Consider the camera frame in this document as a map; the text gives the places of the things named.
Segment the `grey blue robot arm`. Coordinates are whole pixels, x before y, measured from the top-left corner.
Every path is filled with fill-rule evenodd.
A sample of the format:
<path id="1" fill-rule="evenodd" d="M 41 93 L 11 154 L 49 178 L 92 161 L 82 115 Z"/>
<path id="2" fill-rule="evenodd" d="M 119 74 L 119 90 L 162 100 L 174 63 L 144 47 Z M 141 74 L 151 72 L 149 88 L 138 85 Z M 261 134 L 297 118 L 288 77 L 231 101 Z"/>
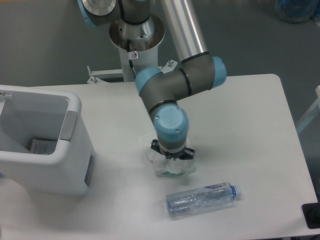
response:
<path id="1" fill-rule="evenodd" d="M 80 0 L 77 4 L 88 25 L 109 24 L 123 78 L 135 82 L 156 131 L 152 150 L 167 159 L 192 160 L 195 152 L 186 146 L 189 120 L 178 101 L 216 88 L 227 78 L 223 61 L 208 52 L 193 3 L 161 1 L 181 63 L 167 73 L 152 54 L 162 42 L 165 28 L 151 12 L 148 0 Z"/>

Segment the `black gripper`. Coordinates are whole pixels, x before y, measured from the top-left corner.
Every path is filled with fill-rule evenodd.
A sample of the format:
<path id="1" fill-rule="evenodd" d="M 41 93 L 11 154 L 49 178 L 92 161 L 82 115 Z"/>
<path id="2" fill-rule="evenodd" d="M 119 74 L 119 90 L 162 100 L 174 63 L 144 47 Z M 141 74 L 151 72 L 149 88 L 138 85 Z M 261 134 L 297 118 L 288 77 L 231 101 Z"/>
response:
<path id="1" fill-rule="evenodd" d="M 195 150 L 193 148 L 182 145 L 178 148 L 166 148 L 159 143 L 158 139 L 153 139 L 150 148 L 160 155 L 164 155 L 166 159 L 193 160 Z"/>

